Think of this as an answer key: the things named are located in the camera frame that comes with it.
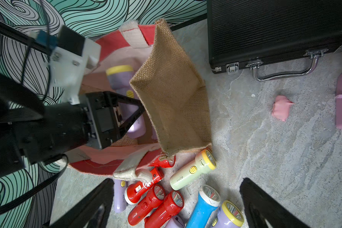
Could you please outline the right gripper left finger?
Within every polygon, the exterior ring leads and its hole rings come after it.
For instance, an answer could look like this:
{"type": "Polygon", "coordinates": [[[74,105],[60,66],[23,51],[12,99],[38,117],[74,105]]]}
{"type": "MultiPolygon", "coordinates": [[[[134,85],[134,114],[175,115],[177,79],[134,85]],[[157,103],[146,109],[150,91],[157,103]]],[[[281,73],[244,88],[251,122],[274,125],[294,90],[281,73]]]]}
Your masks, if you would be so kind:
{"type": "Polygon", "coordinates": [[[102,181],[86,197],[45,228],[105,228],[112,209],[114,181],[102,181]]]}

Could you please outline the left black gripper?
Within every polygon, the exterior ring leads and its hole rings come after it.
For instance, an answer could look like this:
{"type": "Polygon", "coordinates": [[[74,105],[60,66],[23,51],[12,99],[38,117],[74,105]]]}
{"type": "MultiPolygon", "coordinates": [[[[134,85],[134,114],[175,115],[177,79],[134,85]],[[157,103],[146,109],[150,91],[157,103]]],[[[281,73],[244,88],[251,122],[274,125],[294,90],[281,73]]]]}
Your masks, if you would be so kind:
{"type": "MultiPolygon", "coordinates": [[[[115,108],[119,96],[110,91],[87,93],[79,104],[61,103],[45,107],[42,119],[16,122],[12,128],[20,153],[31,164],[52,160],[83,145],[95,149],[139,144],[145,135],[145,121],[141,115],[118,140],[115,108]]],[[[123,120],[127,120],[138,106],[120,103],[123,120]]]]}

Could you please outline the red jute tote bag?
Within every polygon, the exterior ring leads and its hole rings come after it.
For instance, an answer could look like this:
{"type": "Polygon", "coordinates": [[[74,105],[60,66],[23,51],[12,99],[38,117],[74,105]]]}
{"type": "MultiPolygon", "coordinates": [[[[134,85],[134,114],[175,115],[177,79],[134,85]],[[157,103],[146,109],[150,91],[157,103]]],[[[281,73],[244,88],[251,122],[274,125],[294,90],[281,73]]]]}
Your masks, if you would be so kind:
{"type": "Polygon", "coordinates": [[[139,141],[124,136],[101,150],[99,161],[90,158],[95,149],[81,146],[68,152],[70,157],[81,157],[80,161],[72,159],[70,168],[119,180],[150,182],[153,175],[149,165],[158,158],[211,147],[205,82],[166,20],[153,25],[129,21],[97,43],[102,48],[101,63],[96,72],[84,78],[83,91],[99,92],[110,87],[102,73],[105,67],[133,66],[136,72],[130,86],[144,105],[157,140],[153,141],[149,133],[139,141]]]}

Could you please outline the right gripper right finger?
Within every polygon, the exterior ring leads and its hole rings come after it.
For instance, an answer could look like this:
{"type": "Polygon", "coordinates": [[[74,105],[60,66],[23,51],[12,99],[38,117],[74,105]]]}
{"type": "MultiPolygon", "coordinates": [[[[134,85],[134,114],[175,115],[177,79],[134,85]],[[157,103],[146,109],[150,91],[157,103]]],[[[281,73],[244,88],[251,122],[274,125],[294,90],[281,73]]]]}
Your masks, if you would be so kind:
{"type": "Polygon", "coordinates": [[[290,213],[251,179],[244,178],[239,189],[250,228],[307,228],[308,226],[290,213]]]}

